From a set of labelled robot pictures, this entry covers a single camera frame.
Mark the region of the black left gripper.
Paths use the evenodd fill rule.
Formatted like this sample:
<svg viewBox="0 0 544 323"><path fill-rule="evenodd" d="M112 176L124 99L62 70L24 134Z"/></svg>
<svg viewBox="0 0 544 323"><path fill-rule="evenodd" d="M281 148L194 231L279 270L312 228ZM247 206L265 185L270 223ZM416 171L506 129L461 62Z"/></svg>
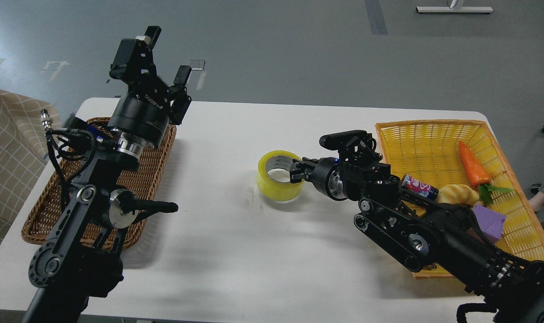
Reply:
<svg viewBox="0 0 544 323"><path fill-rule="evenodd" d="M152 50L161 31L160 26L148 26L144 35L122 39L109 71L109 76L122 80L128 90L108 129L141 138L153 148L159 147L169 125L182 124L191 104L186 87L192 72L189 65L179 66L171 86L157 75Z"/></svg>

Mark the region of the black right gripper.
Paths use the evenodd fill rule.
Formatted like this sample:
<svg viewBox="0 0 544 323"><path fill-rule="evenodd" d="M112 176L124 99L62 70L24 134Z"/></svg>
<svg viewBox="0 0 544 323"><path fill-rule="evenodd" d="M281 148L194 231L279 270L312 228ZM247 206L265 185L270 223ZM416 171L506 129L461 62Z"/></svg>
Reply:
<svg viewBox="0 0 544 323"><path fill-rule="evenodd" d="M324 157L321 159L292 159L290 183L310 182L317 191L335 201L344 201L338 159Z"/></svg>

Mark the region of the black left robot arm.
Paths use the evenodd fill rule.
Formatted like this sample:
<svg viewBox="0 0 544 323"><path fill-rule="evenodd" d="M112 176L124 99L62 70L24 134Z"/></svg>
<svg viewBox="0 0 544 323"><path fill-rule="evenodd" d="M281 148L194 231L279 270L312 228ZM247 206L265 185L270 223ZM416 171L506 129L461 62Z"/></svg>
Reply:
<svg viewBox="0 0 544 323"><path fill-rule="evenodd" d="M143 200L118 184L123 171L139 170L146 149L160 147L169 125L182 123L191 104L189 65L179 67L171 85L157 75L153 49L160 34L161 27L149 26L120 42L109 75L128 90L106 125L109 135L76 118L54 127L41 111L62 213L30 261L28 278L37 292L24 323L76 323L91 297L105 298L123 280L128 227L178 210L176 203Z"/></svg>

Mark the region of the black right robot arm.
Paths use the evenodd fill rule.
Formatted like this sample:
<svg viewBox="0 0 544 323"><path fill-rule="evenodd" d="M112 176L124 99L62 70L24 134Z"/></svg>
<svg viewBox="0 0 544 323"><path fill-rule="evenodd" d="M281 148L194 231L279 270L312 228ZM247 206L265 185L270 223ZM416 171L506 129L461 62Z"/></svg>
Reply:
<svg viewBox="0 0 544 323"><path fill-rule="evenodd" d="M293 159L290 181L311 182L336 200L357 201L356 228L411 272L438 264L482 296L464 303L467 313L493 313L496 323L544 323L544 261L528 261L482 235L471 207L438 204L401 186L382 156Z"/></svg>

